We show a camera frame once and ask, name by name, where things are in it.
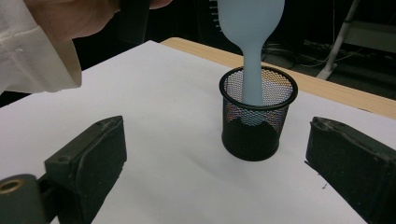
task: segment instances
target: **cup rim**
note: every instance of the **cup rim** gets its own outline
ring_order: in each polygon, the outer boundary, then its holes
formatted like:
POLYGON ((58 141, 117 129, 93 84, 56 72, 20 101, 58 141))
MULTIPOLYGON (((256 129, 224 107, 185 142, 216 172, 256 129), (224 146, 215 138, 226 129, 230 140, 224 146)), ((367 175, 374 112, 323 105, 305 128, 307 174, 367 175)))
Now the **cup rim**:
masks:
POLYGON ((219 90, 221 92, 221 95, 230 103, 232 103, 233 105, 237 105, 241 108, 245 108, 245 109, 249 109, 249 110, 254 110, 254 111, 266 111, 266 110, 277 110, 280 108, 283 108, 285 106, 290 105, 297 97, 298 94, 298 86, 296 81, 287 73, 273 68, 273 67, 269 67, 269 66, 263 66, 262 65, 262 70, 269 70, 269 71, 273 71, 273 72, 277 72, 280 75, 282 75, 283 77, 285 77, 289 82, 290 85, 292 86, 293 92, 291 93, 291 95, 289 96, 289 98, 287 100, 285 100, 284 102, 280 103, 280 104, 276 104, 276 105, 247 105, 244 104, 242 102, 239 102, 237 100, 235 100, 233 97, 231 97, 226 90, 224 90, 224 82, 225 80, 232 74, 234 74, 235 72, 238 71, 243 71, 243 66, 241 67, 236 67, 230 71, 228 71, 220 80, 219 82, 219 90))

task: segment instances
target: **mesh pencil holder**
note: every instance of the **mesh pencil holder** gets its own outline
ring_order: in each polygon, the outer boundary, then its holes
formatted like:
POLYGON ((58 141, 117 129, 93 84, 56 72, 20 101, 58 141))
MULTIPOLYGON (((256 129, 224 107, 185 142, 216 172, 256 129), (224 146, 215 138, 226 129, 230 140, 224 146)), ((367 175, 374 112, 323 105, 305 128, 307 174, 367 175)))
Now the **mesh pencil holder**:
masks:
POLYGON ((297 84, 286 73, 262 67, 262 105, 242 103, 243 67, 226 73, 220 80, 223 96, 221 140, 235 157, 263 161, 273 156, 289 105, 297 97, 297 84))

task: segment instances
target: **white paper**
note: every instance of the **white paper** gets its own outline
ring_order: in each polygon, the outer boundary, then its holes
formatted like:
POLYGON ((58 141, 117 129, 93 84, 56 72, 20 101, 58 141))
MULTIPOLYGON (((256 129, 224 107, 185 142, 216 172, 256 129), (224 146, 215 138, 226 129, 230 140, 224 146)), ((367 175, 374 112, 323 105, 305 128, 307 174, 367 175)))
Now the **white paper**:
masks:
POLYGON ((396 120, 300 91, 277 153, 241 161, 220 139, 230 69, 148 42, 84 71, 80 89, 3 107, 0 179, 42 176, 45 159, 122 115, 128 161, 93 223, 365 223, 304 163, 309 122, 335 119, 396 148, 396 120))

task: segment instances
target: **white sleeve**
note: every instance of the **white sleeve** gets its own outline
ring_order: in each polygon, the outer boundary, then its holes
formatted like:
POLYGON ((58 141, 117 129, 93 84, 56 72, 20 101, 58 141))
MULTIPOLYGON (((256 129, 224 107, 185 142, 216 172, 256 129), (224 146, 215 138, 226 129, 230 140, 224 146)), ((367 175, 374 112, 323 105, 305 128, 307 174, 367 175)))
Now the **white sleeve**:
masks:
POLYGON ((72 41, 53 46, 23 0, 0 1, 0 94, 81 86, 72 41))

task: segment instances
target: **hand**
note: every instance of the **hand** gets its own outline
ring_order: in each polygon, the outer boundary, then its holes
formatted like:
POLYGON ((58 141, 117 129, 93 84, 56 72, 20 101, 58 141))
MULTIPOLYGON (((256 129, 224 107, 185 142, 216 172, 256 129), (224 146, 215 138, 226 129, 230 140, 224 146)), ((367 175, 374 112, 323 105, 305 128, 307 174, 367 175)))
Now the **hand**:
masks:
MULTIPOLYGON (((120 0, 24 0, 52 43, 93 35, 120 10, 120 0)), ((151 0, 150 8, 172 0, 151 0)))

